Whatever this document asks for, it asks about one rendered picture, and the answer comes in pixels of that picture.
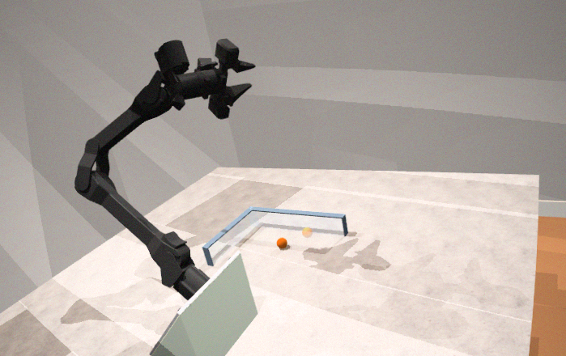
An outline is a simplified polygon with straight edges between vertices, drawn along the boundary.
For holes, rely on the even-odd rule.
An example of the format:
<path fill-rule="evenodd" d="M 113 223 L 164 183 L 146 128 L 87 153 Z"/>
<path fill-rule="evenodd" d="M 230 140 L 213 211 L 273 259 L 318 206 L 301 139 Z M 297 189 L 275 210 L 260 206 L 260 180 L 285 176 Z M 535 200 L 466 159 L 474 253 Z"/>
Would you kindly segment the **clear l-shaped low wall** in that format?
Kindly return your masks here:
<path fill-rule="evenodd" d="M 256 227 L 297 232 L 302 232 L 308 227 L 313 234 L 344 236 L 341 218 L 252 211 L 208 248 L 213 265 L 224 258 Z"/>

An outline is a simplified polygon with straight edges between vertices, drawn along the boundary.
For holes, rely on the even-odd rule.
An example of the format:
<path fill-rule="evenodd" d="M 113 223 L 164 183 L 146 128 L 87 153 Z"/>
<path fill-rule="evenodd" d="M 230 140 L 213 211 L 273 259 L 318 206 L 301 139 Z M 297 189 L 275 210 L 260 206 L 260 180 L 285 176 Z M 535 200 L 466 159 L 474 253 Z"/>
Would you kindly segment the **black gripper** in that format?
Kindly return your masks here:
<path fill-rule="evenodd" d="M 215 56 L 219 59 L 219 69 L 213 67 L 211 70 L 195 69 L 201 83 L 201 95 L 203 99 L 209 97 L 209 110 L 220 120 L 229 118 L 230 107 L 251 87 L 249 84 L 241 84 L 226 87 L 228 70 L 234 69 L 237 73 L 250 70 L 256 65 L 238 60 L 239 49 L 228 39 L 220 39 L 216 42 Z"/>

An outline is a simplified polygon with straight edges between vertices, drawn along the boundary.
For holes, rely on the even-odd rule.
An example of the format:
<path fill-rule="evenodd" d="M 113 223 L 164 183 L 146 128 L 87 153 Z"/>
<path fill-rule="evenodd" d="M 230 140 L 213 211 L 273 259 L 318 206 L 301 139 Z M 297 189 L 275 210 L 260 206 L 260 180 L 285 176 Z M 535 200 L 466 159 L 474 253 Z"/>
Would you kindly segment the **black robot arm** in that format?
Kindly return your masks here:
<path fill-rule="evenodd" d="M 189 301 L 210 278 L 195 267 L 187 242 L 174 231 L 164 234 L 158 230 L 117 192 L 109 178 L 110 148 L 143 122 L 162 115 L 172 106 L 180 111 L 185 106 L 184 100 L 201 95 L 196 73 L 185 73 L 189 61 L 181 40 L 164 43 L 154 55 L 160 71 L 155 72 L 127 110 L 87 140 L 74 188 L 89 201 L 103 206 L 146 245 L 160 267 L 162 285 L 172 287 Z M 92 170 L 95 162 L 96 169 Z"/>

